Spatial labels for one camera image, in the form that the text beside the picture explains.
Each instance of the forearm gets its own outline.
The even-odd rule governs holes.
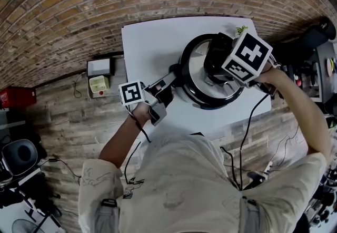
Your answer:
[[[143,127],[146,120],[138,118],[138,122]],[[117,168],[120,168],[139,133],[140,130],[136,122],[128,116],[115,135],[104,146],[98,158],[111,162]]]
[[[273,71],[270,83],[294,113],[308,146],[328,160],[331,151],[328,126],[318,106],[280,70]]]

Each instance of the red object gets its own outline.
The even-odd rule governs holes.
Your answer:
[[[35,89],[8,87],[0,91],[2,108],[25,108],[36,103]]]

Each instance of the yellow container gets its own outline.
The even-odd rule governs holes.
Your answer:
[[[89,86],[93,93],[106,91],[110,88],[109,79],[105,76],[96,76],[89,79]]]

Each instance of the green plant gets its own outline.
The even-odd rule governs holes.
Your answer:
[[[247,28],[248,28],[247,26],[242,26],[241,28],[236,28],[236,31],[237,31],[237,33],[238,33],[239,35],[241,35],[242,32],[243,32],[245,29],[247,29]]]

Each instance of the wooden floor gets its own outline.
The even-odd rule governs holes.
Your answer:
[[[74,97],[73,81],[77,80],[76,89],[81,92],[81,98]],[[117,86],[126,81],[124,60],[117,60],[114,83],[115,96],[109,98],[89,99],[85,74],[72,76],[56,83],[37,89],[37,104],[27,109],[27,118],[34,129],[40,134],[42,145],[48,156],[57,156],[66,162],[75,174],[81,175],[82,164],[88,158],[97,158],[104,144],[116,132],[127,117],[127,111],[121,106]],[[239,147],[247,127],[247,120],[224,127],[218,134],[207,135],[214,144],[224,146],[234,155],[235,166],[239,166]],[[289,108],[281,99],[272,101],[272,111],[252,119],[251,127],[243,148],[243,169],[262,171],[276,151],[279,142],[287,135],[294,136],[297,122],[289,112]],[[284,156],[286,137],[280,144],[273,161],[281,162]],[[299,130],[289,141],[286,149],[286,166],[288,158],[294,153],[304,154],[305,142]],[[137,166],[137,152],[128,166],[132,175]],[[226,154],[225,165],[230,165]],[[48,182],[55,192],[61,195],[55,203],[60,209],[77,214],[78,182],[68,168],[61,162],[46,163],[41,167]],[[80,232],[77,217],[63,212],[60,222],[67,232]]]

